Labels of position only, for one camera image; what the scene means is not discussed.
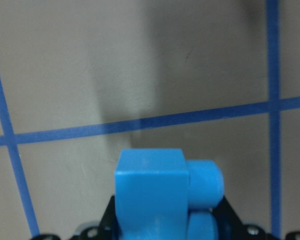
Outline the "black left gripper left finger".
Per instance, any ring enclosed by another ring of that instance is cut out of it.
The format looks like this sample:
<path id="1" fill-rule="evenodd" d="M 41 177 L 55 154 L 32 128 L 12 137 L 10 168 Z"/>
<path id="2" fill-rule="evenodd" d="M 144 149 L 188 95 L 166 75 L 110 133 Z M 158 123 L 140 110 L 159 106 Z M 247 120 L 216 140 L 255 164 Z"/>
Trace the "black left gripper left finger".
<path id="1" fill-rule="evenodd" d="M 117 217 L 115 211 L 115 196 L 111 196 L 98 226 L 99 240 L 117 239 Z"/>

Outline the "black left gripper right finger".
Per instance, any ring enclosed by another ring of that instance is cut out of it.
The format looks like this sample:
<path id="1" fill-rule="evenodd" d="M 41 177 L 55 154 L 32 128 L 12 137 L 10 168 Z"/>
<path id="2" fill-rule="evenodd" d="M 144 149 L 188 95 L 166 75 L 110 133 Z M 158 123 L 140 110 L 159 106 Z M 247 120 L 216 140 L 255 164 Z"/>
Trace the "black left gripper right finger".
<path id="1" fill-rule="evenodd" d="M 212 215 L 216 220 L 219 240 L 239 239 L 243 223 L 225 195 L 218 205 L 212 209 Z"/>

